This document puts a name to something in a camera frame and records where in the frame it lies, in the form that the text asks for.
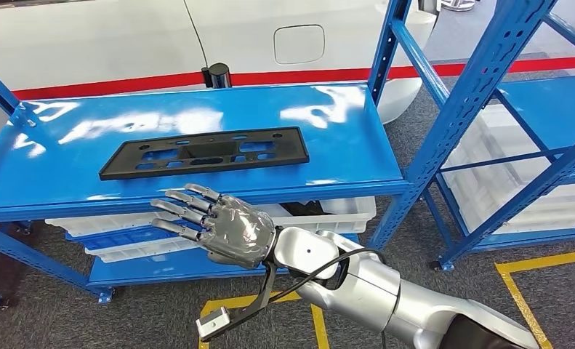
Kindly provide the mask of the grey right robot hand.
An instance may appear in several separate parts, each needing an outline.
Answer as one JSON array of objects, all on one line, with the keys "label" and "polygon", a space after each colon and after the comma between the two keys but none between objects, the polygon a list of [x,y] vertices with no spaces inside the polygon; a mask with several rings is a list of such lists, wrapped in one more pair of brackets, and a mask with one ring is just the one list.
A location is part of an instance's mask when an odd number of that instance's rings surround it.
[{"label": "grey right robot hand", "polygon": [[183,192],[168,190],[165,196],[177,203],[155,198],[150,205],[201,229],[161,218],[153,219],[152,225],[197,243],[212,261],[253,269],[269,255],[277,231],[266,212],[234,196],[193,183],[185,185]]}]

